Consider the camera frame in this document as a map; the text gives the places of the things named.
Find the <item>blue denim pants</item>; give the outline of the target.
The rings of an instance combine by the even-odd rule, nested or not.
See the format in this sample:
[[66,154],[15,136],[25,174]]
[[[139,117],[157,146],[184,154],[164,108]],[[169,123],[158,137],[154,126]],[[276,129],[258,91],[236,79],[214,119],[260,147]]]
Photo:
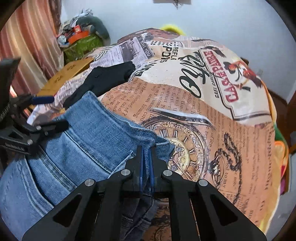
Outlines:
[[16,154],[1,177],[1,218],[17,240],[85,180],[101,181],[122,170],[138,146],[146,163],[151,147],[163,161],[175,148],[108,111],[92,92],[62,118],[69,123],[66,131],[42,142],[33,157]]

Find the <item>brown wooden board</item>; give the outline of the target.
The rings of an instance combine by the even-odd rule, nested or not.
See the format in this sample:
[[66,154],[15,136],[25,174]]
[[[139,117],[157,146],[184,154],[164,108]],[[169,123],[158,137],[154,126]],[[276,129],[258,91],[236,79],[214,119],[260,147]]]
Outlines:
[[93,61],[94,58],[89,57],[69,62],[45,84],[37,96],[55,95],[66,81],[89,68]]

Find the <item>pink striped curtain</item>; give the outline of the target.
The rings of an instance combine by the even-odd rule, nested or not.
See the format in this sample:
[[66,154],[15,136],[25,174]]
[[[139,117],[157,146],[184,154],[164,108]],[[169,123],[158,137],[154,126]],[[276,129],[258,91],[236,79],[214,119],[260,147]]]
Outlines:
[[64,66],[57,35],[61,1],[24,1],[1,30],[1,59],[20,58],[11,87],[36,94]]

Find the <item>green patterned box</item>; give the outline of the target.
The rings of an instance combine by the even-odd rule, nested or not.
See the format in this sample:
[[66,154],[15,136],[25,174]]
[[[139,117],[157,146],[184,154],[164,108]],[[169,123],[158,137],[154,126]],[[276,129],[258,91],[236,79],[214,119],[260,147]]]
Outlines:
[[63,49],[65,63],[82,59],[87,53],[93,49],[102,47],[103,40],[96,34],[91,34],[80,40],[77,40],[68,48]]

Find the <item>black folded garment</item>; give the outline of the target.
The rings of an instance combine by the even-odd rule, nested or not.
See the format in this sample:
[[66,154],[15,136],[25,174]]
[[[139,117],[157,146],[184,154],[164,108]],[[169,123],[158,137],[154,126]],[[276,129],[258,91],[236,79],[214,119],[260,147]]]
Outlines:
[[135,65],[132,61],[110,67],[94,68],[86,77],[84,83],[65,100],[63,108],[68,109],[71,107],[88,91],[99,97],[112,88],[126,83],[134,71]]

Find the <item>orange box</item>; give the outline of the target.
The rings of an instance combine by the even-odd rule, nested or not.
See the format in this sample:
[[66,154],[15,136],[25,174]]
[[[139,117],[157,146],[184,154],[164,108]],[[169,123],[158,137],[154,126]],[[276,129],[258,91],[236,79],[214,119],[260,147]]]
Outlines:
[[68,39],[68,42],[69,42],[70,45],[72,45],[77,40],[83,39],[83,38],[85,38],[87,36],[89,36],[89,31],[82,31],[82,32],[79,32],[79,33],[76,33],[76,34],[72,35]]

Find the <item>grey plush toy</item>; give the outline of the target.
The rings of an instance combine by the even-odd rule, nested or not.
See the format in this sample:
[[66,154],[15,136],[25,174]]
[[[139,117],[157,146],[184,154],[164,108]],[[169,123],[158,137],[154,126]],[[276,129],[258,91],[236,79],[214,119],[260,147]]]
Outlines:
[[109,33],[103,22],[96,16],[83,16],[76,22],[84,30],[88,30],[90,34],[96,34],[101,39],[108,39]]

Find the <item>newspaper print bed cover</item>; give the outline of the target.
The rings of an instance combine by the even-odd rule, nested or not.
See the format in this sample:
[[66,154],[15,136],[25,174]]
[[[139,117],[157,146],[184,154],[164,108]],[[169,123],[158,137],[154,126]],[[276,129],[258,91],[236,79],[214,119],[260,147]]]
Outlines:
[[207,179],[263,232],[280,199],[288,148],[276,127],[265,84],[224,45],[209,39],[146,29],[90,53],[90,67],[53,88],[29,123],[65,111],[65,100],[97,67],[131,61],[127,83],[99,96],[104,106],[175,145],[169,168]]

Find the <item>yellow pillow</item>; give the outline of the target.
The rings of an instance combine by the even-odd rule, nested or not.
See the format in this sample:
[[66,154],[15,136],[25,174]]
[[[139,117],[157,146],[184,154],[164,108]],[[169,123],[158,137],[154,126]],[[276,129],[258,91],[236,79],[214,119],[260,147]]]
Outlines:
[[182,35],[182,36],[186,35],[185,32],[181,28],[179,28],[178,26],[173,25],[173,24],[163,25],[161,27],[161,30],[171,32],[171,33],[175,33],[175,34]]

